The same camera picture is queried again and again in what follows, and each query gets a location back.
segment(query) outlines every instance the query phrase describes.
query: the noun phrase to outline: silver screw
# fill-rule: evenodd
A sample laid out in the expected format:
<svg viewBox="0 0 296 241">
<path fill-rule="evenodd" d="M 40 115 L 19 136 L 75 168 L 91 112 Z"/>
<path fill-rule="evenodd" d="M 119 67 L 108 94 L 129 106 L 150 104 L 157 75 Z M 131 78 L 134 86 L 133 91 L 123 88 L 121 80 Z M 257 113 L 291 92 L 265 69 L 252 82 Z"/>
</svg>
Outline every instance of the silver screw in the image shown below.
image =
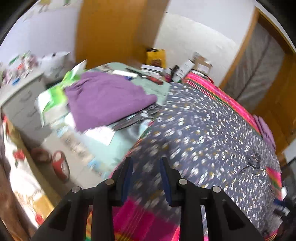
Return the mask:
<svg viewBox="0 0 296 241">
<path fill-rule="evenodd" d="M 187 180 L 182 178 L 182 179 L 179 180 L 179 183 L 181 185 L 186 185 L 187 184 Z"/>
<path fill-rule="evenodd" d="M 216 192 L 216 193 L 219 193 L 219 192 L 221 192 L 221 188 L 217 187 L 217 186 L 214 186 L 213 191 Z"/>
<path fill-rule="evenodd" d="M 72 192 L 76 193 L 76 192 L 79 192 L 80 191 L 80 187 L 73 187 L 72 188 Z"/>
<path fill-rule="evenodd" d="M 107 179 L 106 181 L 105 181 L 105 183 L 107 184 L 107 185 L 112 185 L 113 183 L 114 183 L 114 180 L 113 179 Z"/>
</svg>

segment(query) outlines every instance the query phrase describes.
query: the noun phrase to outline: white dresser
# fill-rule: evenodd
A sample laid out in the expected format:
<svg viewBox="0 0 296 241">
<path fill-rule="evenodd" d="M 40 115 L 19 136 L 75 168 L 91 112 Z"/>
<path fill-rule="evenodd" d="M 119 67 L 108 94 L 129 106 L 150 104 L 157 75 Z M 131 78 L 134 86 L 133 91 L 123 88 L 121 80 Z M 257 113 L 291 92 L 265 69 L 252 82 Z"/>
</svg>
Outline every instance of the white dresser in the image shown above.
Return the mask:
<svg viewBox="0 0 296 241">
<path fill-rule="evenodd" d="M 26 146 L 40 146 L 51 133 L 48 126 L 42 127 L 40 115 L 34 102 L 46 89 L 43 72 L 35 69 L 26 78 L 15 85 L 11 83 L 0 89 L 0 106 L 2 112 L 20 131 Z"/>
</svg>

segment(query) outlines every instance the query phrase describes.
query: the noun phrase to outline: yellow bag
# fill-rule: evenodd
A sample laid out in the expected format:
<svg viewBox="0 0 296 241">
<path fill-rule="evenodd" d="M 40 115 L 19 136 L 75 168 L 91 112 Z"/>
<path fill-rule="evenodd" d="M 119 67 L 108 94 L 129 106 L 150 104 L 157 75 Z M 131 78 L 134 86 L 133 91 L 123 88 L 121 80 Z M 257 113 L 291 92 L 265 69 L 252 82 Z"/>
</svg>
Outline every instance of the yellow bag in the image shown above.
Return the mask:
<svg viewBox="0 0 296 241">
<path fill-rule="evenodd" d="M 147 49 L 146 64 L 165 68 L 165 50 L 164 49 Z"/>
</svg>

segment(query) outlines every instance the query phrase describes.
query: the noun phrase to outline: purple cloth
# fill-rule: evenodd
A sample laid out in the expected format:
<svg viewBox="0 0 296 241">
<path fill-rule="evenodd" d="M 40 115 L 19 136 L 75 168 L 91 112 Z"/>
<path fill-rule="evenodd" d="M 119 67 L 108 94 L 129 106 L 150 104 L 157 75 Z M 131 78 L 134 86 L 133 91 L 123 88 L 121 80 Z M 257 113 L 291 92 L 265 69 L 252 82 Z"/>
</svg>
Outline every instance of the purple cloth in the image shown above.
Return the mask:
<svg viewBox="0 0 296 241">
<path fill-rule="evenodd" d="M 85 72 L 65 88 L 77 131 L 109 125 L 156 102 L 123 76 Z"/>
<path fill-rule="evenodd" d="M 274 150 L 276 150 L 276 144 L 274 142 L 274 136 L 271 132 L 271 130 L 269 129 L 268 125 L 266 124 L 266 122 L 263 120 L 262 117 L 258 117 L 256 115 L 253 115 L 255 122 L 259 128 L 259 131 L 261 133 L 261 136 L 263 138 L 263 140 Z"/>
</svg>

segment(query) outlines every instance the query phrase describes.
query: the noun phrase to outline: drawer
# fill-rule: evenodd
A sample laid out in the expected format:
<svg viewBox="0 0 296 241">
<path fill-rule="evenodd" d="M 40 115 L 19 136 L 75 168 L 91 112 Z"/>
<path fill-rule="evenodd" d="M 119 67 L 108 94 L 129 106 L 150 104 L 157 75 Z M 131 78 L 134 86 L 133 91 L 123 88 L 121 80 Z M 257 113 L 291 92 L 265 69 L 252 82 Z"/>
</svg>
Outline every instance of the drawer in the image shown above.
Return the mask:
<svg viewBox="0 0 296 241">
<path fill-rule="evenodd" d="M 3 112 L 10 120 L 13 119 L 23 108 L 34 105 L 34 101 L 44 90 L 45 86 L 42 77 L 38 77 L 11 97 L 11 99 L 4 104 Z"/>
<path fill-rule="evenodd" d="M 51 134 L 52 130 L 49 126 L 42 127 L 40 119 L 34 118 L 20 132 L 27 146 L 36 147 L 41 145 L 43 140 Z"/>
<path fill-rule="evenodd" d="M 37 122 L 38 120 L 40 120 L 40 114 L 34 106 L 34 103 L 31 103 L 29 106 L 23 108 L 12 119 L 10 119 L 14 126 L 19 130 L 23 129 L 30 122 Z"/>
</svg>

